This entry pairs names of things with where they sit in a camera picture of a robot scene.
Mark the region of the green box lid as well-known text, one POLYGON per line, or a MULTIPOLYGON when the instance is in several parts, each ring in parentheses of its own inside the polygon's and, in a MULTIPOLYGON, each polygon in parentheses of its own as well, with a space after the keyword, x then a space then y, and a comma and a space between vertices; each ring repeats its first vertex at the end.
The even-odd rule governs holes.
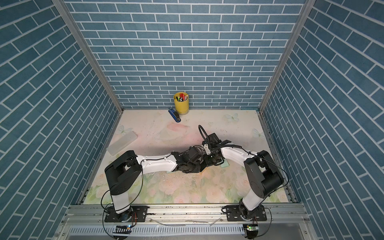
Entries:
POLYGON ((229 163, 227 161, 227 159, 224 159, 223 162, 220 164, 220 167, 221 168, 226 168, 226 167, 229 167, 229 163))

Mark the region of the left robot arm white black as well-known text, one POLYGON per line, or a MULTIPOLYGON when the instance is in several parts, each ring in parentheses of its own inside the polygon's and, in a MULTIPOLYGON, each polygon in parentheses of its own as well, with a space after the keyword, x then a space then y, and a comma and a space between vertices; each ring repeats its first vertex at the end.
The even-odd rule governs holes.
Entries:
POLYGON ((156 172, 199 173, 206 151, 202 147, 190 147, 184 152, 171 152, 163 156, 141 156, 127 151, 105 168, 109 193, 116 214, 128 211, 133 201, 129 200, 129 189, 139 176, 156 172))

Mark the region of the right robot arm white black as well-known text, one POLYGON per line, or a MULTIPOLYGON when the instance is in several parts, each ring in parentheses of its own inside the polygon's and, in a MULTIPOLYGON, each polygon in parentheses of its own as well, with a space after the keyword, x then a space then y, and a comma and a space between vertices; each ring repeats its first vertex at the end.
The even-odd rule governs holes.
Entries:
POLYGON ((231 160, 243 166, 247 173, 251 190, 239 202, 239 211, 245 218, 258 208, 264 200, 284 185, 281 169, 267 151, 252 152, 230 141, 221 141, 216 134, 208 135, 203 126, 198 126, 203 138, 203 166, 218 166, 225 160, 231 160))

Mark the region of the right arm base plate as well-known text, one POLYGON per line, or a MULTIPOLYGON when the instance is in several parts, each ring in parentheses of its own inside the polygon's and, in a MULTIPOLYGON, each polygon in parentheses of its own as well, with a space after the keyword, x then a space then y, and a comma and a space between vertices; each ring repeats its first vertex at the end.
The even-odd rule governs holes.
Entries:
POLYGON ((248 210, 243 205, 227 205, 222 207, 222 213, 226 215, 228 222, 240 221, 266 221, 266 211, 263 205, 259 205, 254 210, 248 210))

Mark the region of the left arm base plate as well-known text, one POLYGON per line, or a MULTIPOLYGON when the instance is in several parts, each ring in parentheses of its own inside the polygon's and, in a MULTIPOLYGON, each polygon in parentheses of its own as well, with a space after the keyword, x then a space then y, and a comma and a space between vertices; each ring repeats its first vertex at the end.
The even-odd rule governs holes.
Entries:
POLYGON ((104 222, 106 223, 142 223, 145 222, 148 206, 130 206, 128 210, 122 213, 116 213, 115 208, 107 207, 105 211, 104 222))

